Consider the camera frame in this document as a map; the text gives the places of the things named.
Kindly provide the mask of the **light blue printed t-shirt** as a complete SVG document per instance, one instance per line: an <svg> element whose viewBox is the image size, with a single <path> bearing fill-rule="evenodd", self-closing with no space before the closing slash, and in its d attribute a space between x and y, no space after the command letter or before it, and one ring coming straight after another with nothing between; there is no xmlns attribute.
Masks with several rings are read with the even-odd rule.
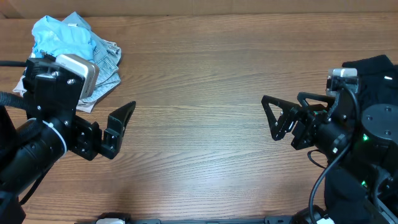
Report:
<svg viewBox="0 0 398 224"><path fill-rule="evenodd" d="M94 62L96 42L83 27L70 26L50 16L38 20L33 28L34 45L31 57L42 58L43 53L57 57L61 54L75 54Z"/></svg>

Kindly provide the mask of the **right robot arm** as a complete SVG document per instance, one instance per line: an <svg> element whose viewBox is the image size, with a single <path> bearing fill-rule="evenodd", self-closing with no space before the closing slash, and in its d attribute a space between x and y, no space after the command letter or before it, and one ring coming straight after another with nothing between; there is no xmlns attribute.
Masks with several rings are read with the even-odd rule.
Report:
<svg viewBox="0 0 398 224"><path fill-rule="evenodd" d="M297 212L292 223L397 222L397 108L362 108L353 88L338 85L334 96L301 92L297 102L263 96L271 136L293 134L296 150L327 159L310 194L324 186L325 207Z"/></svg>

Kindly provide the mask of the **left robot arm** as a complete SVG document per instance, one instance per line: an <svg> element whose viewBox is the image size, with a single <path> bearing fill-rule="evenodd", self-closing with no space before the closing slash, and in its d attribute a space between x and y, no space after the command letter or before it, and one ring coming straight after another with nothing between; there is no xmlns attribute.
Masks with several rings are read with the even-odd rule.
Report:
<svg viewBox="0 0 398 224"><path fill-rule="evenodd" d="M23 204L68 151L88 161L116 157L136 102L110 113L101 130L76 115L81 97L93 93L96 64L74 54L43 54L1 65L25 69L22 96L1 92L1 223L22 223Z"/></svg>

